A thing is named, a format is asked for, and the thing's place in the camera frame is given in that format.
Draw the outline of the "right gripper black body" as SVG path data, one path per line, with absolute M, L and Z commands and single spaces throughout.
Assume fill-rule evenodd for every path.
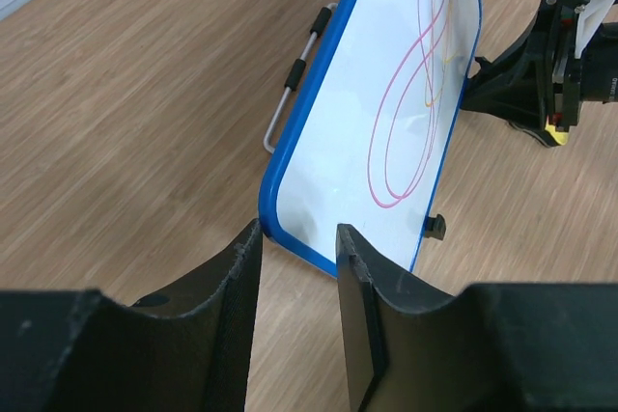
M 568 7 L 556 3 L 554 7 L 560 28 L 557 49 L 552 56 L 552 97 L 547 124 L 567 132 L 578 124 L 584 102 L 617 101 L 617 24 L 604 18 L 578 59 L 575 57 L 578 16 Z

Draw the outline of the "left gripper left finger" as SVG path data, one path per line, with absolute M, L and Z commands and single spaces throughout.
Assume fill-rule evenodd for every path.
M 263 235 L 126 306 L 96 288 L 3 290 L 5 411 L 240 411 Z

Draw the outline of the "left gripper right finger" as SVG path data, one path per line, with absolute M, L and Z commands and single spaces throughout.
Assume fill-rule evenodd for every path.
M 613 411 L 617 287 L 476 283 L 450 295 L 336 239 L 354 411 Z

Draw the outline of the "blue framed whiteboard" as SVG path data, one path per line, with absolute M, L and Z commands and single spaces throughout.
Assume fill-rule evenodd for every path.
M 266 236 L 334 274 L 350 224 L 411 270 L 481 23 L 481 0 L 339 0 L 262 181 Z

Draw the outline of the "yellow black whiteboard eraser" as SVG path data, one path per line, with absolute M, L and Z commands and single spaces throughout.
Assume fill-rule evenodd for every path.
M 532 137 L 536 142 L 548 149 L 565 146 L 569 140 L 568 132 L 557 131 L 551 124 L 546 124 L 544 129 L 529 128 L 514 122 L 508 122 L 508 125 L 514 130 Z

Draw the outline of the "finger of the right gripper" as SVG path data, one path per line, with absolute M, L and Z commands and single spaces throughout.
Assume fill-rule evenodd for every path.
M 467 112 L 487 114 L 526 128 L 545 126 L 550 23 L 534 21 L 495 60 L 475 58 L 461 103 Z

